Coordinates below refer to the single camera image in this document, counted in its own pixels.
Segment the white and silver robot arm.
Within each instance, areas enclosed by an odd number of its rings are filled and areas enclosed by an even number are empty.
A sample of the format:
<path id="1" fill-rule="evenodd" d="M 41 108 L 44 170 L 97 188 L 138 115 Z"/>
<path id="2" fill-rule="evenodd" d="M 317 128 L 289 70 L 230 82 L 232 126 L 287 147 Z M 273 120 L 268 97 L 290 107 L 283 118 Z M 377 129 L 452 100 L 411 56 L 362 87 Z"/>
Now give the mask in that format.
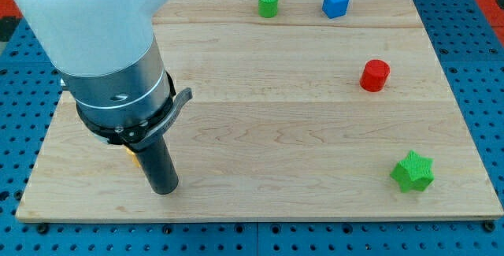
<path id="1" fill-rule="evenodd" d="M 168 0 L 14 1 L 93 124 L 129 128 L 168 101 L 152 25 Z"/>

